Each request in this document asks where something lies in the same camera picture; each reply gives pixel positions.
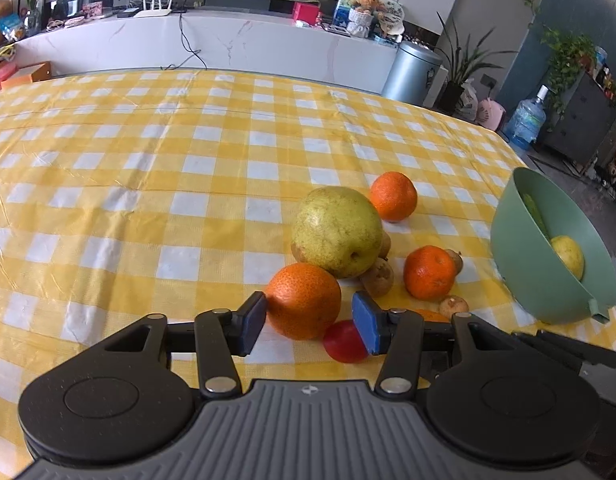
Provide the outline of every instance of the metal trash can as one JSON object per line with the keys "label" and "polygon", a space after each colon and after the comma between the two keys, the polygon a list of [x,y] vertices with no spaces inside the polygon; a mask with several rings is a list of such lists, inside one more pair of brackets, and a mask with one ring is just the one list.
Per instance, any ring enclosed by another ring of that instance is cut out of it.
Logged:
{"label": "metal trash can", "polygon": [[402,41],[381,96],[421,106],[441,61],[441,57],[433,51]]}

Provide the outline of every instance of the mandarin orange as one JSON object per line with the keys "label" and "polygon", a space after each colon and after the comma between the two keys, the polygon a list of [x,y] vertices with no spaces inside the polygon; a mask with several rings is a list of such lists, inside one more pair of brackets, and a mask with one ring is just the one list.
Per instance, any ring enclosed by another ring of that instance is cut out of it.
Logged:
{"label": "mandarin orange", "polygon": [[414,311],[417,314],[421,314],[424,321],[434,321],[436,323],[449,323],[450,322],[450,320],[447,317],[433,310],[426,310],[425,308],[416,308],[414,309]]}
{"label": "mandarin orange", "polygon": [[453,288],[457,268],[440,247],[427,245],[408,254],[403,268],[407,291],[423,301],[441,300]]}
{"label": "mandarin orange", "polygon": [[370,187],[370,202],[382,220],[401,222],[417,208],[417,190],[412,181],[398,171],[382,174]]}
{"label": "mandarin orange", "polygon": [[279,270],[264,293],[270,325],[294,340],[322,337],[341,309],[339,283],[312,264],[292,264]]}

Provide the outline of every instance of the pear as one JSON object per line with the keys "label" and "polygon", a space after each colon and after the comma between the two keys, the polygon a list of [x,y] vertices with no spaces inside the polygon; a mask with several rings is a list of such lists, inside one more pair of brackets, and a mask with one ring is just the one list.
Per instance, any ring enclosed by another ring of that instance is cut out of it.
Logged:
{"label": "pear", "polygon": [[314,189],[299,205],[291,250],[335,278],[355,278],[379,256],[383,227],[370,201],[348,187]]}

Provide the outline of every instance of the blue water bottle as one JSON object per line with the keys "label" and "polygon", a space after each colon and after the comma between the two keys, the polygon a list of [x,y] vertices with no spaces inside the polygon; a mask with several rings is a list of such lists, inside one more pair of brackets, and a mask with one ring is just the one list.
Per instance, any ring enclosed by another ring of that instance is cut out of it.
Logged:
{"label": "blue water bottle", "polygon": [[539,136],[539,130],[546,121],[543,101],[548,94],[548,87],[541,86],[533,99],[525,99],[517,106],[512,119],[505,125],[504,134],[517,146],[527,150]]}

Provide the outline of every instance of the wall outlet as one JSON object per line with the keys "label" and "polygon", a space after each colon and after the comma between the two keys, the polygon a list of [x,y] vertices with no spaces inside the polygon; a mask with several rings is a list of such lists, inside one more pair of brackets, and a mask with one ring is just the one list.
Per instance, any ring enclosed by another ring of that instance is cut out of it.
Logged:
{"label": "wall outlet", "polygon": [[484,74],[481,76],[481,84],[483,86],[487,86],[489,89],[492,89],[496,86],[496,79],[489,76],[488,74]]}

